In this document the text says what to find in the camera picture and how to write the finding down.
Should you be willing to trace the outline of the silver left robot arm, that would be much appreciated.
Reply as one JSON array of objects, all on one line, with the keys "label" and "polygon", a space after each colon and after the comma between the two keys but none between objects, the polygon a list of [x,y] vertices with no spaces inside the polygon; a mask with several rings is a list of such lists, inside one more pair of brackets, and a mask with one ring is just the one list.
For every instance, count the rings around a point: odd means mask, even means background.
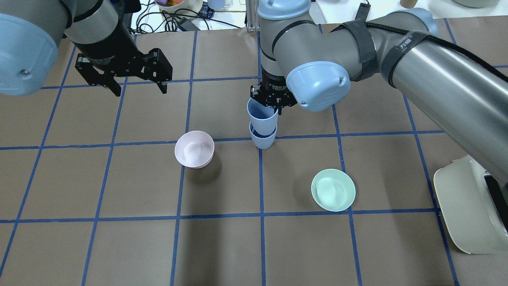
[{"label": "silver left robot arm", "polygon": [[109,0],[2,0],[0,89],[9,96],[40,90],[58,59],[62,38],[75,44],[75,69],[90,86],[121,95],[116,77],[137,77],[167,92],[173,68],[163,51],[136,47]]}]

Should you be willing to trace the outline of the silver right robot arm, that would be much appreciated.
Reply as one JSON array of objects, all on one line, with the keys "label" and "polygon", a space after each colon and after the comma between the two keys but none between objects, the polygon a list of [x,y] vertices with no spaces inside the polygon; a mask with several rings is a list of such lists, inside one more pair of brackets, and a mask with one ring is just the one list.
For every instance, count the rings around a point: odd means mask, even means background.
[{"label": "silver right robot arm", "polygon": [[260,0],[262,79],[251,97],[281,110],[320,112],[375,73],[401,91],[503,186],[507,185],[507,77],[439,38],[422,8],[345,22],[322,34],[309,0]]}]

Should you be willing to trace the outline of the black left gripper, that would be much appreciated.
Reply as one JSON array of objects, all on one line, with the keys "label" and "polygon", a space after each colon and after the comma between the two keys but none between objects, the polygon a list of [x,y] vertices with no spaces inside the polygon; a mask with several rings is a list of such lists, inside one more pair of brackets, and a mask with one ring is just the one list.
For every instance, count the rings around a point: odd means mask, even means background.
[{"label": "black left gripper", "polygon": [[76,47],[80,54],[75,68],[87,83],[98,84],[120,97],[122,87],[114,77],[138,77],[152,81],[162,94],[167,94],[167,83],[173,77],[169,60],[160,48],[145,54],[140,51],[123,24],[118,24],[99,42],[76,44]]}]

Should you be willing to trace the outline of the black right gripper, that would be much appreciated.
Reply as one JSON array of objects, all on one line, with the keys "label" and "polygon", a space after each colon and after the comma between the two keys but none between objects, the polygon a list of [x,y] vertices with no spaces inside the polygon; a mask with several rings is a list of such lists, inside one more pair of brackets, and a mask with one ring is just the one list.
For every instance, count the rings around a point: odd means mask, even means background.
[{"label": "black right gripper", "polygon": [[261,72],[259,84],[251,86],[250,97],[262,106],[275,108],[278,116],[282,115],[284,107],[297,104],[296,98],[287,87],[285,77],[267,71]]}]

